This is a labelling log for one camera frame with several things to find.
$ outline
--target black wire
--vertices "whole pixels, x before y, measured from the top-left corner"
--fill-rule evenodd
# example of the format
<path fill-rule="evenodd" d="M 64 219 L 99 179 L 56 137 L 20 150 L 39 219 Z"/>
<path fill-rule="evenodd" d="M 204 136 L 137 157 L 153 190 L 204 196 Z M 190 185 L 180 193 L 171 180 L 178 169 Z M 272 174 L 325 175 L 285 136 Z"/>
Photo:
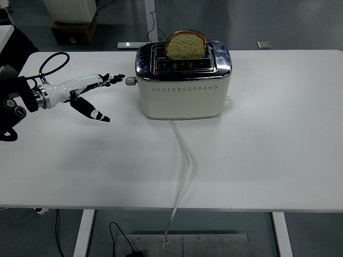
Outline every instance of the black wire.
<path fill-rule="evenodd" d="M 108 3 L 108 4 L 105 4 L 103 7 L 100 7 L 100 8 L 97 8 L 97 11 L 99 11 L 100 9 L 102 8 L 105 8 L 107 5 L 109 4 L 113 4 L 116 0 L 113 0 L 112 2 Z"/>
<path fill-rule="evenodd" d="M 112 229 L 111 229 L 111 225 L 112 225 L 112 224 L 115 224 L 115 225 L 117 226 L 117 228 L 119 228 L 119 230 L 120 230 L 120 232 L 122 233 L 122 235 L 125 237 L 125 239 L 126 239 L 126 240 L 128 241 L 128 243 L 130 244 L 131 249 L 132 249 L 132 253 L 134 253 L 135 251 L 134 251 L 134 249 L 133 249 L 133 247 L 132 247 L 130 241 L 128 240 L 128 238 L 127 238 L 126 235 L 124 234 L 123 230 L 119 227 L 119 225 L 118 225 L 117 223 L 115 223 L 114 221 L 111 221 L 111 222 L 109 223 L 109 231 L 111 232 L 111 237 L 112 237 L 112 242 L 113 242 L 113 257 L 115 256 L 114 249 L 115 249 L 116 244 L 115 244 L 115 242 L 114 242 L 114 238 L 113 238 L 113 234 L 112 234 Z"/>
<path fill-rule="evenodd" d="M 59 250 L 59 253 L 61 254 L 62 257 L 64 257 L 62 250 L 61 250 L 61 246 L 59 245 L 59 241 L 58 241 L 58 236 L 57 236 L 57 220 L 58 220 L 58 213 L 59 213 L 59 209 L 56 210 L 56 221 L 55 221 L 55 237 L 56 237 L 56 242 L 57 242 L 57 247 Z"/>
<path fill-rule="evenodd" d="M 146 34 L 146 37 L 149 39 L 150 42 L 152 42 L 149 38 L 149 34 L 151 31 L 153 31 L 155 29 L 155 18 L 154 18 L 154 13 L 156 12 L 156 0 L 154 1 L 155 2 L 155 10 L 153 12 L 150 12 L 151 13 L 151 17 L 152 19 L 154 20 L 154 23 L 152 25 L 152 29 L 150 31 L 148 31 L 148 33 Z"/>
<path fill-rule="evenodd" d="M 59 67 L 53 69 L 52 71 L 49 71 L 47 73 L 42 73 L 42 70 L 44 68 L 44 66 L 52 59 L 54 58 L 55 56 L 57 55 L 65 55 L 66 56 L 66 60 L 63 64 L 61 64 Z M 36 78 L 42 78 L 42 77 L 45 77 L 47 75 L 50 75 L 50 74 L 53 74 L 54 72 L 62 69 L 64 66 L 66 66 L 66 64 L 69 62 L 70 60 L 70 56 L 66 53 L 66 52 L 56 52 L 54 53 L 53 55 L 49 56 L 45 61 L 44 63 L 41 65 L 41 67 L 39 68 L 39 75 L 36 75 L 36 76 L 31 76 L 31 77 L 27 77 L 26 80 L 29 80 L 29 79 L 36 79 Z"/>
<path fill-rule="evenodd" d="M 167 39 L 167 37 L 166 37 L 165 33 L 164 33 L 162 30 L 160 30 L 159 28 L 158 28 L 157 30 L 159 30 L 160 32 L 162 32 L 163 36 L 165 36 L 165 38 L 166 38 L 166 41 L 167 41 L 168 39 Z"/>
<path fill-rule="evenodd" d="M 149 34 L 150 34 L 150 32 L 151 31 L 153 31 L 154 29 L 155 29 L 155 18 L 154 18 L 154 13 L 156 13 L 156 0 L 154 1 L 155 2 L 155 8 L 154 8 L 154 11 L 153 12 L 150 12 L 151 13 L 151 17 L 152 17 L 152 19 L 153 19 L 153 25 L 152 25 L 152 29 L 150 30 L 150 31 L 148 31 L 148 33 L 146 34 L 146 37 L 149 39 L 149 41 L 150 42 L 152 42 L 151 41 L 151 39 L 149 38 Z M 165 38 L 166 38 L 166 41 L 167 41 L 167 37 L 166 37 L 166 35 L 165 35 L 165 33 L 162 31 L 162 30 L 160 30 L 159 28 L 157 28 L 157 30 L 159 30 L 160 32 L 162 32 L 162 34 L 165 36 Z M 162 37 L 158 37 L 158 41 L 160 42 L 160 41 L 162 41 Z"/>

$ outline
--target cardboard box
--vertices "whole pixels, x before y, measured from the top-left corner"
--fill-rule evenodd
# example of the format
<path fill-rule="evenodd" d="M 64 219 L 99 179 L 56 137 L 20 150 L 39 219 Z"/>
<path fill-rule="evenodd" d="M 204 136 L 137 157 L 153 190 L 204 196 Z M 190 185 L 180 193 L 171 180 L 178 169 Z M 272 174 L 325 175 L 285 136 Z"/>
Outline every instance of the cardboard box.
<path fill-rule="evenodd" d="M 51 30 L 60 45 L 89 44 L 92 42 L 97 23 L 95 17 L 92 22 L 54 22 Z"/>

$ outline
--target white toaster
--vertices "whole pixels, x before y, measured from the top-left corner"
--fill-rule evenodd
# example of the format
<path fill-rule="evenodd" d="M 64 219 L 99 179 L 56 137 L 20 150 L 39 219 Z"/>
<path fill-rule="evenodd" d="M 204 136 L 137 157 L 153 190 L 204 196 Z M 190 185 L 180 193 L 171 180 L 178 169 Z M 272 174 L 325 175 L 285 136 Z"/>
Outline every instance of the white toaster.
<path fill-rule="evenodd" d="M 220 114 L 232 72 L 229 51 L 218 41 L 206 41 L 202 59 L 171 60 L 166 43 L 148 43 L 136 56 L 136 76 L 144 113 L 153 119 L 200 119 Z"/>

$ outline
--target white container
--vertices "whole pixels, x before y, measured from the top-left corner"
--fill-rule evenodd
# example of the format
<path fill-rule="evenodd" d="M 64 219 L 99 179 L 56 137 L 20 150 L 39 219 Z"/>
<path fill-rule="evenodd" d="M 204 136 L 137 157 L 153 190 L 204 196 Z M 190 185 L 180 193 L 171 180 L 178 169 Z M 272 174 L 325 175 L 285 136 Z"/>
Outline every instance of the white container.
<path fill-rule="evenodd" d="M 44 0 L 56 22 L 92 22 L 96 13 L 95 0 Z"/>

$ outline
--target white cable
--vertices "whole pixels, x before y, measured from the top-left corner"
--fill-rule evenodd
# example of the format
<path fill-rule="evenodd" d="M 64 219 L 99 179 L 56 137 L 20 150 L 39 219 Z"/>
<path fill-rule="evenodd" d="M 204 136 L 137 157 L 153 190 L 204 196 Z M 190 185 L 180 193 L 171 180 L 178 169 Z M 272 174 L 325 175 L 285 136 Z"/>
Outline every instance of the white cable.
<path fill-rule="evenodd" d="M 190 171 L 191 168 L 192 168 L 192 162 L 191 162 L 191 158 L 190 158 L 188 149 L 187 149 L 187 147 L 186 147 L 186 144 L 185 144 L 185 142 L 183 141 L 183 138 L 182 138 L 182 136 L 180 135 L 180 133 L 179 133 L 177 127 L 175 126 L 175 124 L 174 124 L 174 122 L 173 122 L 172 120 L 169 120 L 169 123 L 170 123 L 170 125 L 172 126 L 172 128 L 173 128 L 173 130 L 174 130 L 174 132 L 175 132 L 175 134 L 176 134 L 176 137 L 177 137 L 177 139 L 178 139 L 178 141 L 179 141 L 179 143 L 180 143 L 180 145 L 181 145 L 181 147 L 182 147 L 183 153 L 185 154 L 185 157 L 186 157 L 186 160 L 187 160 L 187 170 L 186 170 L 186 172 L 185 172 L 185 174 L 184 174 L 183 181 L 182 181 L 182 185 L 181 185 L 180 191 L 179 191 L 179 193 L 178 193 L 177 200 L 176 200 L 176 203 L 175 203 L 173 212 L 172 212 L 172 214 L 171 214 L 171 216 L 170 216 L 170 219 L 169 219 L 167 228 L 166 228 L 166 230 L 165 230 L 165 252 L 166 252 L 167 254 L 169 254 L 170 256 L 172 256 L 171 253 L 169 253 L 169 252 L 167 251 L 167 245 L 168 245 L 167 236 L 168 236 L 168 231 L 169 231 L 169 228 L 170 228 L 170 226 L 171 226 L 171 224 L 172 224 L 172 222 L 173 222 L 173 219 L 174 219 L 176 210 L 177 210 L 177 208 L 178 208 L 178 206 L 179 206 L 179 204 L 180 204 L 181 197 L 183 196 L 183 191 L 184 191 L 184 189 L 185 189 L 185 185 L 186 185 L 186 182 L 187 182 L 187 179 L 188 179 L 188 176 L 189 176 L 189 171 Z"/>

